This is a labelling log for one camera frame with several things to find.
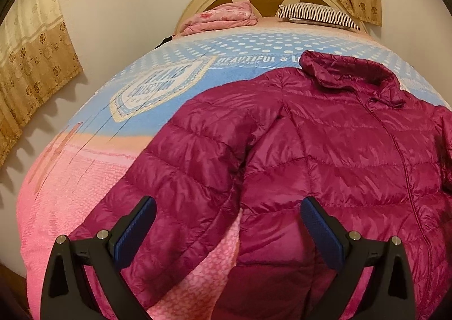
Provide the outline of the magenta puffer jacket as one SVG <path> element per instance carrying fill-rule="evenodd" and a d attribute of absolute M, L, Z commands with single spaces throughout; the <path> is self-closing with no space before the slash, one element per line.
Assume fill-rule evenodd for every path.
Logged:
<path fill-rule="evenodd" d="M 157 216 L 124 277 L 154 306 L 240 224 L 210 319 L 299 319 L 333 278 L 301 224 L 313 196 L 348 230 L 401 238 L 418 319 L 451 287 L 451 111 L 382 64 L 306 51 L 299 67 L 187 101 L 76 228 L 113 227 L 145 195 Z"/>

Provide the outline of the pink and blue bedspread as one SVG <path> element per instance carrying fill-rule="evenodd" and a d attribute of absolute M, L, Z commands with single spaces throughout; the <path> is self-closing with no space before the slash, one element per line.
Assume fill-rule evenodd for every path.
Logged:
<path fill-rule="evenodd" d="M 379 62 L 396 74 L 403 90 L 444 104 L 409 63 L 364 34 L 265 18 L 254 26 L 174 38 L 103 85 L 29 170 L 17 220 L 32 316 L 40 316 L 55 239 L 84 221 L 185 101 L 212 87 L 295 67 L 306 50 Z"/>

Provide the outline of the black object beside bed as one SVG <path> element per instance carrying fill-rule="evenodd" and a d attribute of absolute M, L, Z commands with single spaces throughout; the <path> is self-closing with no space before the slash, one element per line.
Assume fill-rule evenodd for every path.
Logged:
<path fill-rule="evenodd" d="M 159 48 L 162 45 L 168 43 L 169 41 L 173 40 L 174 37 L 175 37 L 174 35 L 170 35 L 167 38 L 163 38 L 163 40 L 154 49 Z"/>

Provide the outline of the folded pink blanket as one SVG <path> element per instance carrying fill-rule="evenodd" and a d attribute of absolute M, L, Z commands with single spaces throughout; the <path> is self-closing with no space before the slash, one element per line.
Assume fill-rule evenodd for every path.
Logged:
<path fill-rule="evenodd" d="M 179 26 L 176 34 L 188 36 L 206 31 L 254 26 L 257 22 L 258 17 L 254 14 L 251 3 L 248 0 L 238 1 L 191 16 Z"/>

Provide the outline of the striped pillow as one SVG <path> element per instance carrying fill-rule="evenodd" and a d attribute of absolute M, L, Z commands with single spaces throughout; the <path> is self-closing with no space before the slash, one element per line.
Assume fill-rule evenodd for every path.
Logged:
<path fill-rule="evenodd" d="M 289 21 L 297 19 L 320 25 L 353 29 L 356 31 L 360 30 L 360 27 L 347 13 L 337 8 L 307 2 L 280 5 L 277 11 L 277 17 Z"/>

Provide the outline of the beige curtain on side wall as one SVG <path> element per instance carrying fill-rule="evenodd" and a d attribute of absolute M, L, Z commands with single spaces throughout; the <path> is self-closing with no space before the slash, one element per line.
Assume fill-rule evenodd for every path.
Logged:
<path fill-rule="evenodd" d="M 1 23 L 1 162 L 33 114 L 82 71 L 58 0 L 15 0 Z"/>

